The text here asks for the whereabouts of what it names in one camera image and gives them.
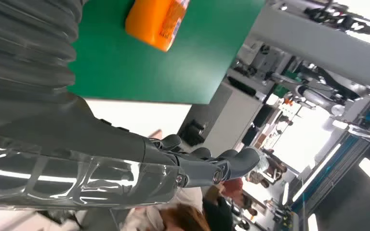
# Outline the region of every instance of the gray hose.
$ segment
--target gray hose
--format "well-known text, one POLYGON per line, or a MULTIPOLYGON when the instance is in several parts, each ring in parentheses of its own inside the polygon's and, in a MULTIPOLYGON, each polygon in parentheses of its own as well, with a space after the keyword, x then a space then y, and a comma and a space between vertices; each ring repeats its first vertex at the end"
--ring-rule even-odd
POLYGON ((0 0, 0 79, 52 89, 74 84, 68 64, 78 38, 79 0, 0 0))

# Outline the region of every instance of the bottle label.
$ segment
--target bottle label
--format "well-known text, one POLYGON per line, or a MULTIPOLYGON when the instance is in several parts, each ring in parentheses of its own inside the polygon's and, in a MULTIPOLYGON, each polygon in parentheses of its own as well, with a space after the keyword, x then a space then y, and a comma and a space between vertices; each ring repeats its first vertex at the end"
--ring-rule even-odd
POLYGON ((159 35, 165 39, 170 39, 173 42, 178 33, 179 26, 185 16, 189 0, 172 0, 168 9, 167 15, 162 22, 162 27, 159 35))

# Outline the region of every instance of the red shirt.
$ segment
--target red shirt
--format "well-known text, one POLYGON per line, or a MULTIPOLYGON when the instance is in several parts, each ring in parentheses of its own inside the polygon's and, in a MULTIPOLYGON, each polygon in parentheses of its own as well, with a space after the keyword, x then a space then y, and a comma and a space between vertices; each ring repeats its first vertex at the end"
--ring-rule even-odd
POLYGON ((240 193, 243 188, 242 178, 236 178, 228 180, 223 183, 225 190, 222 192, 224 196, 232 197, 237 193, 240 193))

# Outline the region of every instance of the robotic arm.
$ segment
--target robotic arm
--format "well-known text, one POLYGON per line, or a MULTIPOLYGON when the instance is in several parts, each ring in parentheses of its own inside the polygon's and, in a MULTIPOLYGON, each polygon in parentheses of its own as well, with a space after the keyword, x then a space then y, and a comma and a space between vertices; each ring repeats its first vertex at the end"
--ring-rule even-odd
POLYGON ((218 158, 176 153, 95 118, 67 91, 82 1, 0 0, 0 206, 133 207, 169 201, 177 187, 242 177, 253 149, 218 158))

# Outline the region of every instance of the machine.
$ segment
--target machine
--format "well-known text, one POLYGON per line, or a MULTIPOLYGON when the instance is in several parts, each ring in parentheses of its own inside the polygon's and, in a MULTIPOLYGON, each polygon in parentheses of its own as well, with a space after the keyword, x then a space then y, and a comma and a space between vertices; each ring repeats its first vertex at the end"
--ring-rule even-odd
POLYGON ((289 12, 294 2, 278 1, 262 9, 251 35, 264 45, 251 63, 237 60, 233 69, 263 85, 282 85, 298 103, 308 101, 341 116, 347 102, 370 94, 370 43, 345 32, 370 35, 370 24, 332 1, 324 8, 289 12), (292 58, 283 72, 275 72, 272 66, 280 63, 275 57, 284 53, 292 58))

